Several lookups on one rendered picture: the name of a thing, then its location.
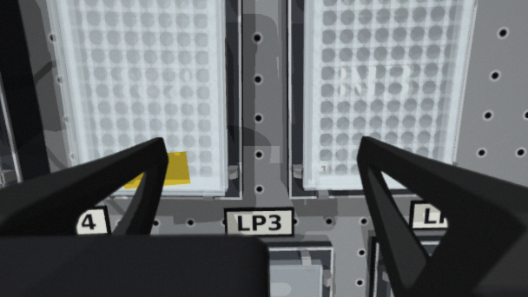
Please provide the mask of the grey perforated base plate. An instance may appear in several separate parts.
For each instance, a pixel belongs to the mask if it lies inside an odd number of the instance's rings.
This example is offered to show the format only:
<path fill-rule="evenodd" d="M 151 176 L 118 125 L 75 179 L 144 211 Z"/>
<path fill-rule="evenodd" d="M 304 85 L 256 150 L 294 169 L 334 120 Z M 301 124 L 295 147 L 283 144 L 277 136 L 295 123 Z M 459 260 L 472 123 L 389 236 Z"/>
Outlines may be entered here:
<path fill-rule="evenodd" d="M 72 167 L 46 0 L 17 0 L 50 173 Z M 287 3 L 242 0 L 242 200 L 160 199 L 150 234 L 225 234 L 224 208 L 294 208 L 294 236 L 331 241 L 333 297 L 369 297 L 366 198 L 289 199 Z M 528 0 L 478 0 L 456 163 L 528 187 Z"/>

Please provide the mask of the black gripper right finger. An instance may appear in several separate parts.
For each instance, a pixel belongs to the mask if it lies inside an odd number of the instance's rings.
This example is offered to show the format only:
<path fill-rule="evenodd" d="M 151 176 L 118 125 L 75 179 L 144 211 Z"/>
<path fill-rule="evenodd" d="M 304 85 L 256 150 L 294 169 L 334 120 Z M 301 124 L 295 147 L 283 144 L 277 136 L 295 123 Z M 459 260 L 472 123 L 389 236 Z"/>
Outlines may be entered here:
<path fill-rule="evenodd" d="M 362 136 L 357 164 L 394 297 L 528 291 L 528 187 Z M 431 257 L 382 172 L 443 213 Z"/>

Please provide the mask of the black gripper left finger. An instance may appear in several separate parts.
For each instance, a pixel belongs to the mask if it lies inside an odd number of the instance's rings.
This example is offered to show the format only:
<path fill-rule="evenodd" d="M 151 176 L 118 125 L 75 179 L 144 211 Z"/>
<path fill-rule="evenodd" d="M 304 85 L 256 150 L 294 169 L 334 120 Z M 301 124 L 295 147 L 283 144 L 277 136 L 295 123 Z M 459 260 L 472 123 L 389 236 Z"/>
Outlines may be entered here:
<path fill-rule="evenodd" d="M 150 234 L 168 169 L 156 137 L 112 155 L 0 188 L 0 237 L 79 236 L 80 217 L 143 173 L 111 235 Z"/>

